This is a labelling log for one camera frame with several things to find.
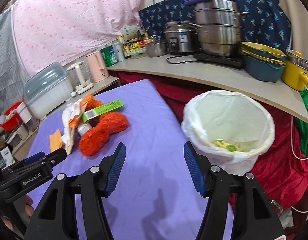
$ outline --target red fabric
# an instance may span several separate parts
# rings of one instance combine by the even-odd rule
[[[139,73],[115,72],[122,84],[149,79],[181,122],[185,104],[193,97],[217,88],[179,79]],[[308,161],[294,157],[291,150],[291,115],[273,106],[261,103],[275,123],[275,141],[259,156],[251,172],[258,179],[270,200],[276,200],[283,209],[296,204],[308,187]],[[293,145],[296,156],[304,158],[300,150],[299,133],[293,126]]]

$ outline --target green fabric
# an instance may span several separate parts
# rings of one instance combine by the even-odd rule
[[[304,89],[300,94],[308,112],[308,90]],[[305,123],[296,117],[294,118],[294,123],[300,134],[301,152],[308,158],[308,123]]]

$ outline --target stacked bowls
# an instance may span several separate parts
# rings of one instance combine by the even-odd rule
[[[286,66],[286,55],[279,49],[253,42],[241,42],[246,71],[265,82],[277,82]]]

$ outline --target electric kettle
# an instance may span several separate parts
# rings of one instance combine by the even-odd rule
[[[87,55],[86,60],[94,82],[102,81],[109,76],[106,65],[99,51]]]
[[[308,61],[302,58],[302,54],[285,49],[287,58],[286,66],[282,73],[283,82],[297,91],[303,91],[305,85],[308,88]]]
[[[80,61],[72,64],[66,69],[66,72],[69,74],[71,82],[78,94],[82,94],[93,87],[93,83],[91,83],[91,75],[85,65],[86,62]]]

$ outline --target teal bowl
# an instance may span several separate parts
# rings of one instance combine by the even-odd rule
[[[265,82],[277,82],[285,65],[267,62],[253,56],[244,55],[246,71],[254,78]]]

